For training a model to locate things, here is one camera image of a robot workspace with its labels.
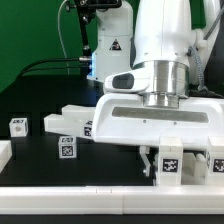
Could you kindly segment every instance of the white plastic casing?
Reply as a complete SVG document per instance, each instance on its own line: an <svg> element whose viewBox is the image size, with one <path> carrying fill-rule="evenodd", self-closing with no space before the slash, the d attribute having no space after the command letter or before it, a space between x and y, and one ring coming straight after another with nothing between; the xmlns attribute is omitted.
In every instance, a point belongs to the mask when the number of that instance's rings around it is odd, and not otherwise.
<svg viewBox="0 0 224 224"><path fill-rule="evenodd" d="M189 66L187 51L195 41L189 0L141 0L135 32L134 65L168 60Z"/></svg>
<svg viewBox="0 0 224 224"><path fill-rule="evenodd" d="M98 46L92 55L92 72L89 80L103 83L112 74L129 71L131 38L133 36L133 10L122 1L122 6L106 12L97 11ZM112 49L117 40L120 49Z"/></svg>
<svg viewBox="0 0 224 224"><path fill-rule="evenodd" d="M25 137L28 133L27 118L13 118L9 128L11 137Z"/></svg>

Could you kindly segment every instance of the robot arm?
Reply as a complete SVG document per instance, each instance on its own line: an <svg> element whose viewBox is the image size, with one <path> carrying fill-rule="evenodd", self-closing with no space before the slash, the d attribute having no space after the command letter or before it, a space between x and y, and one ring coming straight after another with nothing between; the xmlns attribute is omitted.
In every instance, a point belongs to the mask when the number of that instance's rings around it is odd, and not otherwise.
<svg viewBox="0 0 224 224"><path fill-rule="evenodd" d="M219 31L216 26L212 35L204 40L218 16L220 2L204 0L204 5L207 25L203 30L192 30L189 0L141 0L135 32L134 70L127 72L134 76L134 85L120 89L113 86L114 78L125 77L126 73L121 73L106 79L105 92L187 98L188 84L199 83L197 65L193 57L188 56L188 49L191 45L198 49L205 68Z"/></svg>

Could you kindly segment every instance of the white block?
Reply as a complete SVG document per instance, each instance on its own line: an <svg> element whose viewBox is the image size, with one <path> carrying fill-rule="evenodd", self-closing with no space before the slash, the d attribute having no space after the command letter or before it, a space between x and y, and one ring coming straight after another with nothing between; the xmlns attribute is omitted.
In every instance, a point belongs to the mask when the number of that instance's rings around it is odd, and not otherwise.
<svg viewBox="0 0 224 224"><path fill-rule="evenodd" d="M59 158L71 159L77 157L76 137L61 136L58 142Z"/></svg>
<svg viewBox="0 0 224 224"><path fill-rule="evenodd" d="M11 137L25 137L28 133L27 118L13 118L9 128Z"/></svg>
<svg viewBox="0 0 224 224"><path fill-rule="evenodd" d="M45 131L92 139L92 121L51 114L44 118Z"/></svg>
<svg viewBox="0 0 224 224"><path fill-rule="evenodd" d="M73 117L81 120L93 120L95 107L81 107L75 105L67 105L63 107L62 115L67 117Z"/></svg>
<svg viewBox="0 0 224 224"><path fill-rule="evenodd" d="M180 185L183 144L180 138L161 137L158 155L157 185Z"/></svg>
<svg viewBox="0 0 224 224"><path fill-rule="evenodd" d="M12 156L12 147L10 141L0 141L0 173Z"/></svg>
<svg viewBox="0 0 224 224"><path fill-rule="evenodd" d="M160 152L183 152L181 138L161 137L159 143Z"/></svg>
<svg viewBox="0 0 224 224"><path fill-rule="evenodd" d="M224 186L224 138L209 137L207 151L207 185Z"/></svg>

